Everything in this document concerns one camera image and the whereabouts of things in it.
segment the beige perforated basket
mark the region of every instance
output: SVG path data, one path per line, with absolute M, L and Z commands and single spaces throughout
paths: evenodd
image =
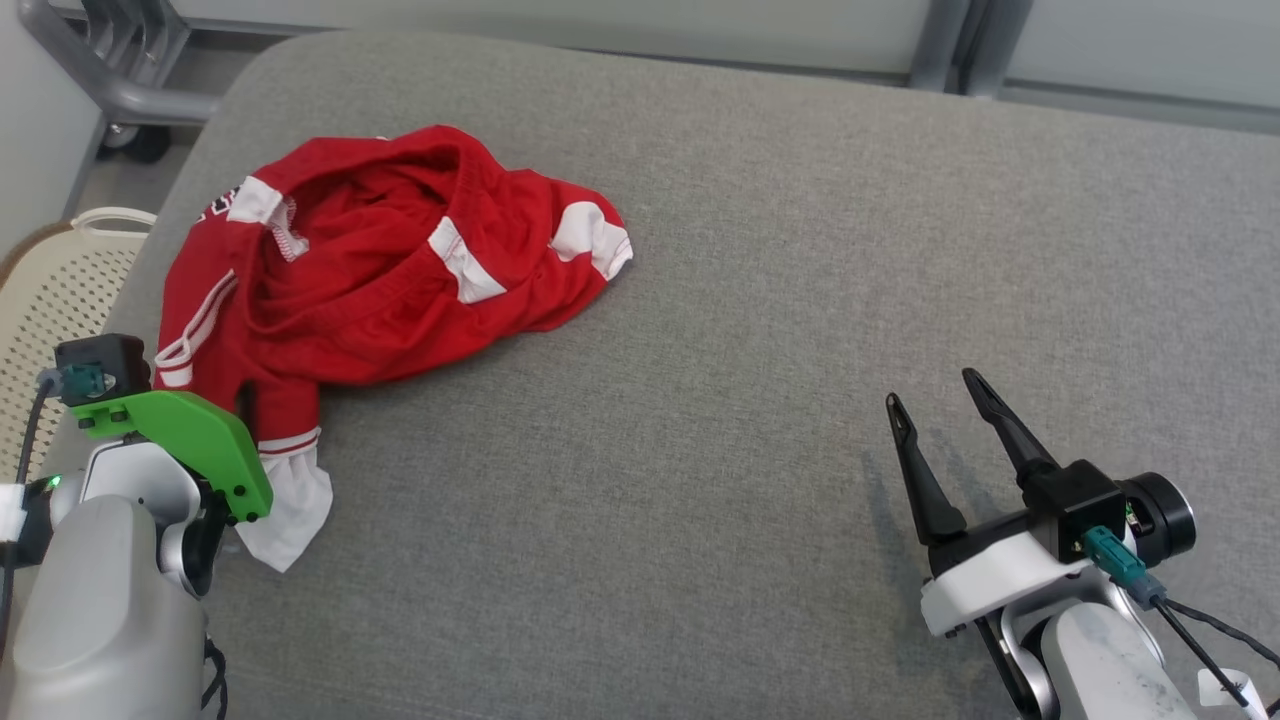
M 36 231 L 0 264 L 0 482 L 18 468 L 36 375 L 52 366 L 54 347 L 102 332 L 106 315 L 156 222 L 128 208 L 99 208 Z M 143 225 L 146 231 L 118 229 Z M 63 409 L 49 402 L 31 457 L 36 473 Z

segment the gray fabric surface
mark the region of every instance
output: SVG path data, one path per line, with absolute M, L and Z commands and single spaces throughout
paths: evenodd
M 154 345 L 168 263 L 244 174 L 431 123 L 602 191 L 636 259 L 562 329 L 325 393 L 328 525 L 284 575 L 224 552 L 209 598 L 233 719 L 1010 717 L 977 634 L 919 618 L 883 410 L 901 393 L 970 521 L 1019 507 L 965 365 L 1059 459 L 1172 478 L 1201 539 L 1158 575 L 1280 644 L 1280 140 L 305 37 L 228 95 L 111 328 Z M 55 457 L 82 452 L 64 436 Z M 1189 652 L 1149 621 L 1194 702 Z

